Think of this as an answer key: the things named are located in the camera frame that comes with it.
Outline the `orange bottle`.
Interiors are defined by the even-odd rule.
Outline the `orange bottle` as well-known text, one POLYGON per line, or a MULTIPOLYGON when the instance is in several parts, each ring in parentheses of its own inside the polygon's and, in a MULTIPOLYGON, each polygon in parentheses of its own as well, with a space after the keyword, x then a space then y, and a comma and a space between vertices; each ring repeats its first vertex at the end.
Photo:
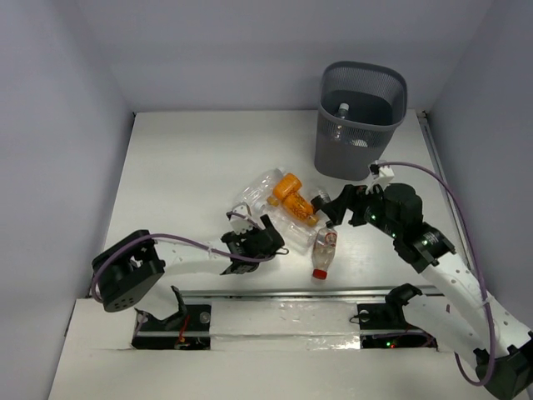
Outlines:
POLYGON ((272 193, 267 197, 266 201, 274 207, 282 204, 301 203, 302 196, 299 193, 301 187, 300 179, 296 175, 288 173, 272 189, 272 193))

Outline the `black label clear bottle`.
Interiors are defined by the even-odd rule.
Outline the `black label clear bottle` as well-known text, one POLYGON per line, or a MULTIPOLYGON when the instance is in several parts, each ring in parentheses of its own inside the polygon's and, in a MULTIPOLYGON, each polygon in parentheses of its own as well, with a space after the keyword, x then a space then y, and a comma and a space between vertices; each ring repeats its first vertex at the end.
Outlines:
POLYGON ((323 187, 323 186, 315 186, 314 192, 313 192, 313 200, 320 200, 324 203, 329 203, 331 201, 331 197, 329 192, 323 187))

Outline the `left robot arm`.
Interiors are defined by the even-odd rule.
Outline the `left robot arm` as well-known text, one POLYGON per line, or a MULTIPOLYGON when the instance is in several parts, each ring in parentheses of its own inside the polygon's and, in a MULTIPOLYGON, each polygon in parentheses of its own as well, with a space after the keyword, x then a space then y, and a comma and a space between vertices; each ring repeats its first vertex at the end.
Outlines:
POLYGON ((107 313, 134 309, 138 331, 149 326, 159 331, 185 330, 192 313, 176 285, 158 286, 164 276, 253 273, 261 264, 289 253, 267 215, 260 222, 239 212, 228 212, 227 218, 230 230, 203 242, 146 229, 130 233, 92 260, 92 298, 107 313))

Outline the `red cap clear bottle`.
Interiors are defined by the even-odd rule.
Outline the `red cap clear bottle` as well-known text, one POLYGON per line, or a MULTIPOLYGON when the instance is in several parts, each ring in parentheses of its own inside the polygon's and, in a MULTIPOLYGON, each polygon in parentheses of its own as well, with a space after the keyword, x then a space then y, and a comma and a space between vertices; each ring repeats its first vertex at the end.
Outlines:
POLYGON ((336 255, 337 236, 337 231, 331 222, 317 232, 311 253, 312 276, 315 279, 326 280, 336 255))

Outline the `long clear bottle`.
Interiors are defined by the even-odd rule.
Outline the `long clear bottle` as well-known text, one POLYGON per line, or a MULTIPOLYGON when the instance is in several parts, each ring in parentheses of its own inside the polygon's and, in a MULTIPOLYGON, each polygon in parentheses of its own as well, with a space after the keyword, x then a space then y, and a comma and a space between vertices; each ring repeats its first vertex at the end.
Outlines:
POLYGON ((305 254, 316 239, 316 229, 290 217, 283 209, 268 206, 266 213, 291 250, 305 254))

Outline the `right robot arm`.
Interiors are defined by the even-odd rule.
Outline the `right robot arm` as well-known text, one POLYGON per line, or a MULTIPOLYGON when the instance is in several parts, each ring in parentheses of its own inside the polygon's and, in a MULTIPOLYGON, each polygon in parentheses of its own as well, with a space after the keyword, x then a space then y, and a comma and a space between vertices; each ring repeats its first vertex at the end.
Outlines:
POLYGON ((319 194, 312 206, 342 224, 351 211, 353 227, 372 225, 392 239, 396 254, 437 288, 455 309, 431 306, 429 298, 410 284, 386 295, 385 320, 425 330, 452 349, 475 370, 477 382, 497 399, 513 399, 532 384, 532 330, 508 312, 482 287, 455 246, 424 221, 422 200, 413 187, 346 185, 334 200, 319 194))

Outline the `orange bottle fruit label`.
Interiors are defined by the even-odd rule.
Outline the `orange bottle fruit label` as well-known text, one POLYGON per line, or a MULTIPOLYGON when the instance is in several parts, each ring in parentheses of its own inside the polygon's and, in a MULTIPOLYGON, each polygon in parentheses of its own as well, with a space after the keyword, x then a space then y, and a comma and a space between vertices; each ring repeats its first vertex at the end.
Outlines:
POLYGON ((283 207, 297 221, 308 227, 315 227, 319 218, 313 206, 298 192, 291 192, 284 200, 283 207))

